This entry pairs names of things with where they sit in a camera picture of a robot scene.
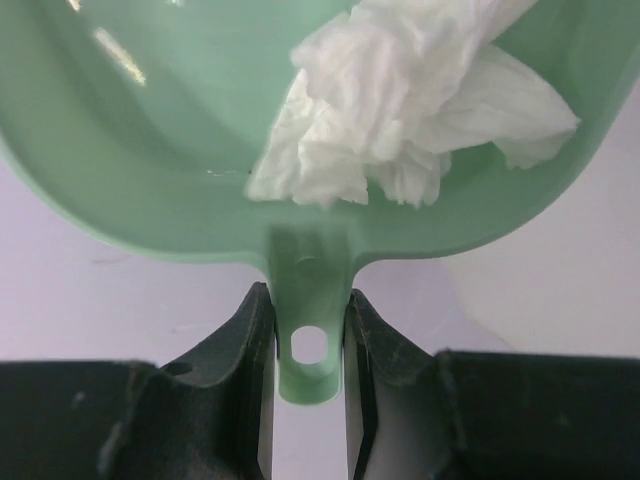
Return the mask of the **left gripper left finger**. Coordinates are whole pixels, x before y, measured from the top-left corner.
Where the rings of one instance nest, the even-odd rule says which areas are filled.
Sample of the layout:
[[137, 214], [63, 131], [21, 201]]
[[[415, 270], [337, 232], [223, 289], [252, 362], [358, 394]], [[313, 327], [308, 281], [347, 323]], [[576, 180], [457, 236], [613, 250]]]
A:
[[267, 479], [275, 313], [254, 284], [236, 313], [164, 366], [1, 366], [5, 479]]

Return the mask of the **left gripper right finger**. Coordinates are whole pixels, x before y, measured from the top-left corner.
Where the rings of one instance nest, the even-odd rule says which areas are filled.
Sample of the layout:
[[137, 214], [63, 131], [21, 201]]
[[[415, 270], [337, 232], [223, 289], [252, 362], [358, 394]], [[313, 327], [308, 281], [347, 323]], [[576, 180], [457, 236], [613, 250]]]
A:
[[635, 359], [429, 355], [360, 292], [345, 316], [353, 479], [635, 479]]

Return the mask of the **green dustpan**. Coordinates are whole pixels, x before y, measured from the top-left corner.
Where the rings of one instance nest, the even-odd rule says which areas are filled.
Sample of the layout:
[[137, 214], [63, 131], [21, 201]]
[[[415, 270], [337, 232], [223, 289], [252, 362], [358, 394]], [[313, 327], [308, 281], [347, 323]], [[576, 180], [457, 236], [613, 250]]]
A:
[[279, 392], [313, 405], [342, 380], [355, 274], [499, 239], [579, 176], [639, 76], [635, 1], [540, 1], [499, 45], [538, 71], [581, 123], [552, 161], [507, 168], [491, 146], [457, 153], [431, 207], [329, 210], [244, 197], [292, 78], [290, 50], [343, 1], [5, 1], [1, 155], [99, 239], [189, 263], [245, 263], [267, 278]]

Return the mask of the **paper scrap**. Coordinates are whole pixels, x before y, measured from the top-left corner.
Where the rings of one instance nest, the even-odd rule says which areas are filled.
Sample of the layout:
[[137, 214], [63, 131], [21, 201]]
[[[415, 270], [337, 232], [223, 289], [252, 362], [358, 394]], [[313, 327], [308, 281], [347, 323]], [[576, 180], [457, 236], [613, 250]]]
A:
[[528, 1], [361, 1], [291, 54], [296, 76], [245, 187], [254, 201], [434, 203], [453, 152], [554, 158], [579, 119], [495, 41]]

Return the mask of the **white translucent trash bin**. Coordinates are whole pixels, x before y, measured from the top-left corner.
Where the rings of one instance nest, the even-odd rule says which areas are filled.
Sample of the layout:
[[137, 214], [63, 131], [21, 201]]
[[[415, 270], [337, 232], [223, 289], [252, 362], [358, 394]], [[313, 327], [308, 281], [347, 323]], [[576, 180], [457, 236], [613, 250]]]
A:
[[542, 214], [446, 263], [470, 316], [520, 350], [638, 356], [638, 110]]

